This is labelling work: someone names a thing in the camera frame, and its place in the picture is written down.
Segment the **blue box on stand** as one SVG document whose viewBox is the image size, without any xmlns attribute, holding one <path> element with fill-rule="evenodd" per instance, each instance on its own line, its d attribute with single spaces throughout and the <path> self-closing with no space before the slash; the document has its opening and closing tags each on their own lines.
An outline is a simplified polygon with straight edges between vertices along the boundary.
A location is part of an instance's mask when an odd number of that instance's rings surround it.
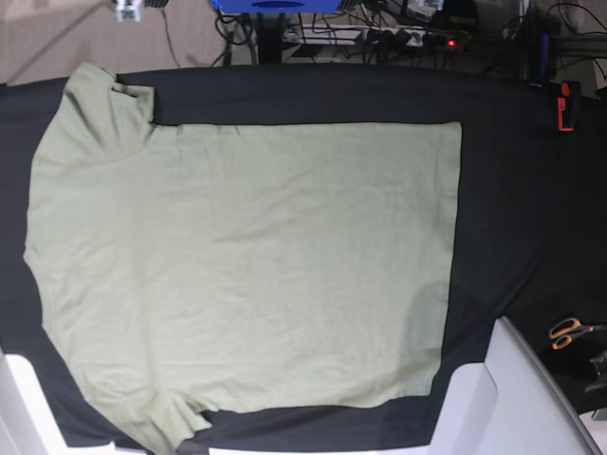
<svg viewBox="0 0 607 455">
<path fill-rule="evenodd" d="M 211 0 L 211 6 L 229 14 L 237 13 L 332 13 L 341 0 Z"/>
</svg>

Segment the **black power strip red light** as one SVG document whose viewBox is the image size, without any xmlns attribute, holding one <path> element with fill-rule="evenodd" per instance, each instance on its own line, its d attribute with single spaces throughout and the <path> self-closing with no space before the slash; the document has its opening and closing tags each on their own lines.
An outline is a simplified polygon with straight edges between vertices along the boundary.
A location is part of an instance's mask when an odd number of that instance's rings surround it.
<svg viewBox="0 0 607 455">
<path fill-rule="evenodd" d="M 471 35 L 464 31 L 430 31 L 422 38 L 424 47 L 440 50 L 461 50 L 470 40 Z"/>
</svg>

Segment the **black metal stand pole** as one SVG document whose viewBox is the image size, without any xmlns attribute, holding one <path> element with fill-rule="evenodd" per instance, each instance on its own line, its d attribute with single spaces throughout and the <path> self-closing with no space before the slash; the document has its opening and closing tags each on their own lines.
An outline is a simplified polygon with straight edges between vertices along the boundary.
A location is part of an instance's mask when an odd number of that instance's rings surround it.
<svg viewBox="0 0 607 455">
<path fill-rule="evenodd" d="M 283 60 L 284 13 L 257 13 L 255 32 L 259 64 L 280 64 Z"/>
</svg>

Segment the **white bin left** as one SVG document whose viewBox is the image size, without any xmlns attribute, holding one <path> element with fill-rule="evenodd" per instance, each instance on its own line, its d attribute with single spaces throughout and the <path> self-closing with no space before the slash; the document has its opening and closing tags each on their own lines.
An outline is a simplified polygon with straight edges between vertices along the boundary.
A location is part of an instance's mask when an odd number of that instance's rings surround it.
<svg viewBox="0 0 607 455">
<path fill-rule="evenodd" d="M 3 454 L 115 454 L 112 444 L 69 447 L 28 360 L 1 354 L 1 452 Z"/>
</svg>

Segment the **black metal bracket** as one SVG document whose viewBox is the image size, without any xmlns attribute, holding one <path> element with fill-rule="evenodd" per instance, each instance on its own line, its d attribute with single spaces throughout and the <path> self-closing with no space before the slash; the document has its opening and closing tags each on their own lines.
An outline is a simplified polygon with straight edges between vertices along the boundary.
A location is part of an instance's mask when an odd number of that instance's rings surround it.
<svg viewBox="0 0 607 455">
<path fill-rule="evenodd" d="M 592 365 L 597 377 L 585 387 L 584 391 L 586 393 L 599 391 L 606 388 L 606 358 L 607 353 L 603 351 L 590 359 L 590 364 Z"/>
</svg>

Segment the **light green T-shirt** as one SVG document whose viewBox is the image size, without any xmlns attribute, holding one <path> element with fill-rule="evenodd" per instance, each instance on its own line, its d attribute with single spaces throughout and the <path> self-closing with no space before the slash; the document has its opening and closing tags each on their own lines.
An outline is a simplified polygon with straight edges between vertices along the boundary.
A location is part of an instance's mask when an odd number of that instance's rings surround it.
<svg viewBox="0 0 607 455">
<path fill-rule="evenodd" d="M 427 395 L 461 125 L 160 126 L 154 107 L 82 64 L 32 160 L 24 257 L 86 402 L 172 454 L 209 411 Z"/>
</svg>

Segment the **orange handled scissors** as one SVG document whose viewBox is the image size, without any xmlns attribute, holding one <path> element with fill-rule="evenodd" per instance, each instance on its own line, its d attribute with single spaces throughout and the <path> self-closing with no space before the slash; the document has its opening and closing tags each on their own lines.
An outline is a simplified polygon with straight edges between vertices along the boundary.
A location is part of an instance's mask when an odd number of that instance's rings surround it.
<svg viewBox="0 0 607 455">
<path fill-rule="evenodd" d="M 578 318 L 566 318 L 553 326 L 549 332 L 551 348 L 554 351 L 568 347 L 575 340 L 594 332 L 606 330 L 606 324 L 584 324 Z"/>
</svg>

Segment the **white bin right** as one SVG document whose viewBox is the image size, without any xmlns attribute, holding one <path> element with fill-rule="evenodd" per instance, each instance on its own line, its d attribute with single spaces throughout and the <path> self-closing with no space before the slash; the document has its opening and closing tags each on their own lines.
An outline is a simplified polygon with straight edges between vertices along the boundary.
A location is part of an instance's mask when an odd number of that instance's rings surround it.
<svg viewBox="0 0 607 455">
<path fill-rule="evenodd" d="M 459 367 L 430 454 L 599 454 L 579 415 L 507 318 L 493 327 L 484 361 Z"/>
</svg>

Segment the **white bin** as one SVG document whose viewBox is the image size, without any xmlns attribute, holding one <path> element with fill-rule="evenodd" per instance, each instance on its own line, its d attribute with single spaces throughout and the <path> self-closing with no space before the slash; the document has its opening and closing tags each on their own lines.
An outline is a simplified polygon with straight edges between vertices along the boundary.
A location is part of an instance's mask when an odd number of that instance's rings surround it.
<svg viewBox="0 0 607 455">
<path fill-rule="evenodd" d="M 69 447 L 28 360 L 1 354 L 1 452 L 3 454 L 115 454 L 112 444 Z"/>
<path fill-rule="evenodd" d="M 493 327 L 484 361 L 459 367 L 430 454 L 599 454 L 579 415 L 507 318 Z"/>
</svg>

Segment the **black table cloth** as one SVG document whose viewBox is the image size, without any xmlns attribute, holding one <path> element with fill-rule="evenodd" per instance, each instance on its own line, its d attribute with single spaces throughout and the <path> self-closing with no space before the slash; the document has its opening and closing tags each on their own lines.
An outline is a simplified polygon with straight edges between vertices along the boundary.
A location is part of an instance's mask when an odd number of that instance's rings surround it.
<svg viewBox="0 0 607 455">
<path fill-rule="evenodd" d="M 452 372 L 482 360 L 494 321 L 509 318 L 580 413 L 588 359 L 605 335 L 553 352 L 560 319 L 606 319 L 606 109 L 579 104 L 557 127 L 556 101 L 523 82 L 403 66 L 281 64 L 189 68 L 121 77 L 156 91 L 155 121 L 281 124 L 382 121 L 463 127 L 450 310 L 432 393 L 377 409 L 216 412 L 197 437 L 209 447 L 351 451 L 421 446 L 432 437 Z"/>
</svg>

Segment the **red black clamp right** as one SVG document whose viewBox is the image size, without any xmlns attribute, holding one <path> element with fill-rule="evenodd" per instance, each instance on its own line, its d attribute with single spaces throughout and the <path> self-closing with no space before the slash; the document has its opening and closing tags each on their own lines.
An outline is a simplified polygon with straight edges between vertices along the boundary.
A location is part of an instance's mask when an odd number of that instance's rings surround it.
<svg viewBox="0 0 607 455">
<path fill-rule="evenodd" d="M 563 81 L 555 85 L 557 101 L 557 126 L 560 132 L 573 132 L 578 119 L 581 84 Z"/>
</svg>

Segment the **blue clamp bar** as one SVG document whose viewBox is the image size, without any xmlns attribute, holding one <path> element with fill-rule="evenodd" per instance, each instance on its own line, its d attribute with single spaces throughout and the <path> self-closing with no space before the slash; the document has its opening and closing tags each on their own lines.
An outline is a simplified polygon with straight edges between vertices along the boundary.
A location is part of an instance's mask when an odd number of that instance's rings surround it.
<svg viewBox="0 0 607 455">
<path fill-rule="evenodd" d="M 531 38 L 528 51 L 529 83 L 544 86 L 548 80 L 550 63 L 550 35 L 540 31 Z"/>
</svg>

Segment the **white power strip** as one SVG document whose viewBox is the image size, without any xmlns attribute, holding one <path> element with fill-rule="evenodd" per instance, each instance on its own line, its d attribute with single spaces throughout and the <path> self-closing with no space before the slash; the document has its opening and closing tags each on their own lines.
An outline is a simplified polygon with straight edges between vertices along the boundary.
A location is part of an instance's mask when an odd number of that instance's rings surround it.
<svg viewBox="0 0 607 455">
<path fill-rule="evenodd" d="M 368 27 L 349 25 L 290 25 L 283 42 L 293 45 L 353 46 L 375 44 L 388 35 L 404 41 L 405 46 L 422 47 L 427 31 L 415 27 Z"/>
</svg>

